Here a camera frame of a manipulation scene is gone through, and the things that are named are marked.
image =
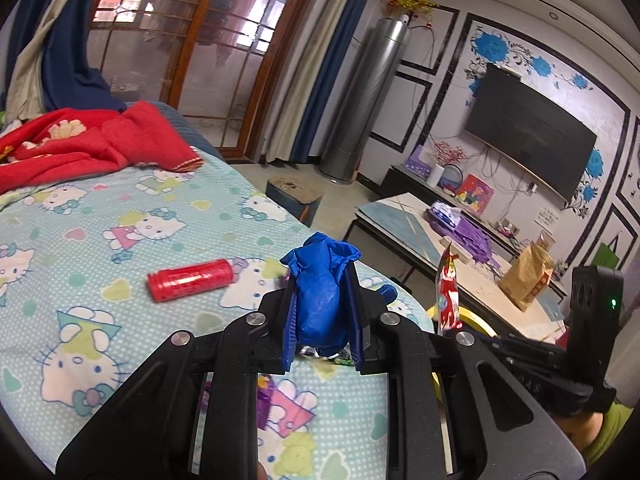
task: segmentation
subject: glass door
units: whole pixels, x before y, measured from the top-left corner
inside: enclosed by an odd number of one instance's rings
[[[89,62],[118,98],[167,102],[223,155],[243,155],[258,71],[288,2],[100,0]]]
[[[242,146],[258,70],[287,1],[209,1],[178,110],[214,146]]]

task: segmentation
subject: candy wrapper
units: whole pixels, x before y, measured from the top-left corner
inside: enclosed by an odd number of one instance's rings
[[[456,280],[456,266],[454,260],[458,257],[451,254],[449,245],[440,258],[438,273],[436,274],[436,312],[438,313],[438,335],[447,330],[462,327],[460,311],[458,309],[458,282]]]
[[[334,354],[331,357],[322,357],[312,346],[301,347],[299,354],[305,355],[307,357],[315,357],[317,359],[321,359],[322,361],[328,361],[336,365],[353,366],[353,360],[351,359],[351,349],[349,348],[349,345],[345,346],[337,354]]]
[[[257,380],[258,392],[255,399],[255,422],[260,430],[267,427],[271,409],[271,394],[275,388],[270,375],[260,374]]]

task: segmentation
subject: red blanket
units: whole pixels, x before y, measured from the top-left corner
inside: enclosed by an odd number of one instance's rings
[[[64,120],[80,121],[86,130],[56,139]],[[157,108],[138,102],[122,114],[63,108],[43,115],[0,137],[0,163],[1,194],[21,186],[112,173],[131,164],[193,171],[202,165],[202,159]]]

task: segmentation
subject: purple bag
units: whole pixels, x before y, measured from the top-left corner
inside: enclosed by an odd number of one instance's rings
[[[466,218],[462,217],[455,230],[443,223],[437,216],[431,213],[429,209],[429,225],[439,235],[448,236],[452,240],[457,241],[467,251],[471,253],[474,260],[481,264],[485,264],[492,259],[494,253],[491,248],[491,240],[482,231]]]

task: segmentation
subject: red bottle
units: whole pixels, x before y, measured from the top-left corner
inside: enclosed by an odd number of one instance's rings
[[[213,290],[234,282],[234,272],[227,260],[215,260],[179,269],[163,269],[147,275],[154,301],[168,301]]]

